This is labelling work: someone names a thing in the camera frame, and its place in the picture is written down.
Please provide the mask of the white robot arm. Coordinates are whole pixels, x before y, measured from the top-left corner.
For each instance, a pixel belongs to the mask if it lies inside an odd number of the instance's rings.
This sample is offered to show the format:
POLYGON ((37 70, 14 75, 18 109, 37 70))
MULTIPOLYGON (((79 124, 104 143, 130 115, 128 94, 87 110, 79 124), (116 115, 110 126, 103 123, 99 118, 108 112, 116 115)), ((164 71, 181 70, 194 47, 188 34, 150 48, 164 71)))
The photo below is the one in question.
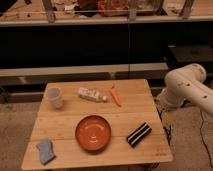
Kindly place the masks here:
POLYGON ((165 110, 179 108, 185 99, 213 117, 213 89, 203 82, 205 68, 197 63, 169 71, 165 78, 165 88, 158 95, 159 103, 165 110))

